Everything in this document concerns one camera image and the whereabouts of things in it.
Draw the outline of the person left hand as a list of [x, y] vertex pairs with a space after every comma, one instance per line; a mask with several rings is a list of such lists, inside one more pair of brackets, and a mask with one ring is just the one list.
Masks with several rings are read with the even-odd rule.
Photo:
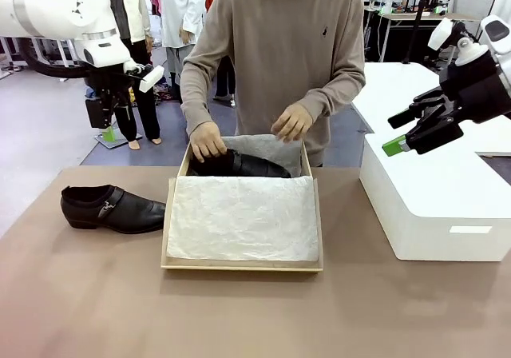
[[289, 105], [271, 127], [271, 133], [283, 142], [302, 139], [312, 127], [314, 120], [298, 102]]

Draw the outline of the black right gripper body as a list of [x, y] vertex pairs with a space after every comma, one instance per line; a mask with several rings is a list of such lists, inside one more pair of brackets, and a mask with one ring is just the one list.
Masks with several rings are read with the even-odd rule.
[[463, 66], [450, 64], [440, 73], [439, 85], [454, 104], [456, 122], [482, 123], [510, 114], [510, 96], [489, 51]]

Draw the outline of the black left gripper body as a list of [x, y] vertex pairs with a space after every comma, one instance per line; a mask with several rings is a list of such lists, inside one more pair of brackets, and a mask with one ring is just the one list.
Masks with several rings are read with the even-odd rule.
[[134, 83], [134, 77], [125, 73], [123, 65], [97, 68], [91, 65], [86, 67], [85, 96], [87, 98], [104, 97], [106, 95], [126, 99], [129, 88]]

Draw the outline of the person right hand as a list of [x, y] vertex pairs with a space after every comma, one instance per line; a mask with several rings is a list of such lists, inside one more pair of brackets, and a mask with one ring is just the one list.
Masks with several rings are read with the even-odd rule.
[[189, 136], [195, 158], [204, 163], [207, 158], [220, 157], [227, 153], [227, 147], [214, 121], [198, 125]]

